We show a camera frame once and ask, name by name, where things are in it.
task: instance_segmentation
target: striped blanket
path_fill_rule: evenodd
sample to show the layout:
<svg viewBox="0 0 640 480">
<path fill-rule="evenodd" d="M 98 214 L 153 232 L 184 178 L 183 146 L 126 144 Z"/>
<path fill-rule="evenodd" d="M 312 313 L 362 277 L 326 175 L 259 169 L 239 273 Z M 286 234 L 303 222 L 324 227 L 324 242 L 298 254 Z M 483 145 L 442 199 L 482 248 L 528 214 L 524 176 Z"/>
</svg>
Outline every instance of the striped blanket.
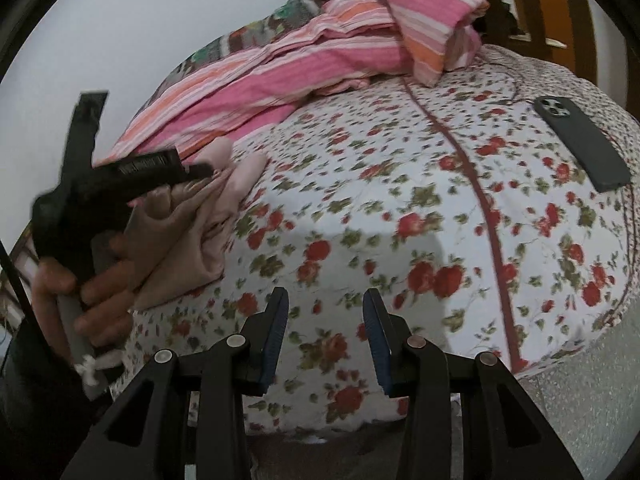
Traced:
<svg viewBox="0 0 640 480">
<path fill-rule="evenodd" d="M 471 23 L 487 8 L 485 0 L 328 0 L 263 46 L 241 41 L 241 50 L 224 56 L 216 40 L 219 59 L 165 80 L 109 159 L 167 146 L 189 158 L 216 137 L 280 123 L 314 92 L 362 88 L 381 73 L 412 72 L 433 86 L 443 70 L 474 58 L 480 40 Z M 241 31 L 227 36 L 227 50 Z"/>
</svg>

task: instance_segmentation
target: black sleeve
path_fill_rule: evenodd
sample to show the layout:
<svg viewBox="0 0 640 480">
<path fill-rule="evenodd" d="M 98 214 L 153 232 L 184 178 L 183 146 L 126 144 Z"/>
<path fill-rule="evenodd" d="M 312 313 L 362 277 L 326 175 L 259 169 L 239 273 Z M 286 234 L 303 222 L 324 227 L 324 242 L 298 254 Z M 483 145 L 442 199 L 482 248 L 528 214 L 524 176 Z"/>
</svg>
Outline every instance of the black sleeve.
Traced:
<svg viewBox="0 0 640 480">
<path fill-rule="evenodd" d="M 93 422 L 80 377 L 40 341 L 25 320 L 0 376 L 2 478 L 60 478 Z"/>
</svg>

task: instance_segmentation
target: speckled tile floor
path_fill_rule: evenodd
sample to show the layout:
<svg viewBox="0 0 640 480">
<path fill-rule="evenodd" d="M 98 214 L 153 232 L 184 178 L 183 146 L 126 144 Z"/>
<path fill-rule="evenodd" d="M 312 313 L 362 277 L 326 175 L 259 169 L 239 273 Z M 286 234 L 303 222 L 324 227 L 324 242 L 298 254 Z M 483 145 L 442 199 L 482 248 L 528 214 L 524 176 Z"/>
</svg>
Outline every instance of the speckled tile floor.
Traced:
<svg viewBox="0 0 640 480">
<path fill-rule="evenodd" d="M 585 480 L 605 480 L 640 431 L 640 304 L 583 354 L 521 382 Z M 391 480 L 401 432 L 401 424 L 367 428 L 322 446 L 262 438 L 252 445 L 255 480 Z"/>
</svg>

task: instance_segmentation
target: finger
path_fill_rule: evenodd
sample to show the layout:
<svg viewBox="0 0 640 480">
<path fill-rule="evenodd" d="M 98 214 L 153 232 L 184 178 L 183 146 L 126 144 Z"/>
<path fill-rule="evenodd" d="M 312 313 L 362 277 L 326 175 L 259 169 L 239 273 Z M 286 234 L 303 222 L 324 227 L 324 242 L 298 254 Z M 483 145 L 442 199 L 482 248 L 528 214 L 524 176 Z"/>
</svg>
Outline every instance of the finger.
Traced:
<svg viewBox="0 0 640 480">
<path fill-rule="evenodd" d="M 133 262 L 122 260 L 86 282 L 80 288 L 80 297 L 84 304 L 94 306 L 125 290 L 132 275 Z"/>
<path fill-rule="evenodd" d="M 31 303 L 42 335 L 51 349 L 72 364 L 71 350 L 60 320 L 56 298 L 76 287 L 76 277 L 53 258 L 43 258 L 33 279 Z"/>
<path fill-rule="evenodd" d="M 78 317 L 74 321 L 76 332 L 89 338 L 100 335 L 110 324 L 127 313 L 134 300 L 135 295 L 130 290 L 118 292 Z"/>
<path fill-rule="evenodd" d="M 127 312 L 124 316 L 119 317 L 115 322 L 102 330 L 98 335 L 89 338 L 89 341 L 95 347 L 120 343 L 129 337 L 132 328 L 133 316 Z"/>
<path fill-rule="evenodd" d="M 118 233 L 111 237 L 109 240 L 109 247 L 111 251 L 121 260 L 127 257 L 127 239 L 123 233 Z"/>
</svg>

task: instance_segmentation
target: phone case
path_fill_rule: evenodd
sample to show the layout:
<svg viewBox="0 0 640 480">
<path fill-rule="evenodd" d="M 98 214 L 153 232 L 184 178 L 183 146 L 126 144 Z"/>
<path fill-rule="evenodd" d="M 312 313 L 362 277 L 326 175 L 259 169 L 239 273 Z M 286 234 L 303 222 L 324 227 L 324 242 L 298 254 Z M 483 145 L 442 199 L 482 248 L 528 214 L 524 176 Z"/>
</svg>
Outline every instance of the phone case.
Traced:
<svg viewBox="0 0 640 480">
<path fill-rule="evenodd" d="M 566 97 L 543 96 L 534 109 L 551 126 L 598 192 L 626 186 L 631 172 L 605 134 Z"/>
</svg>

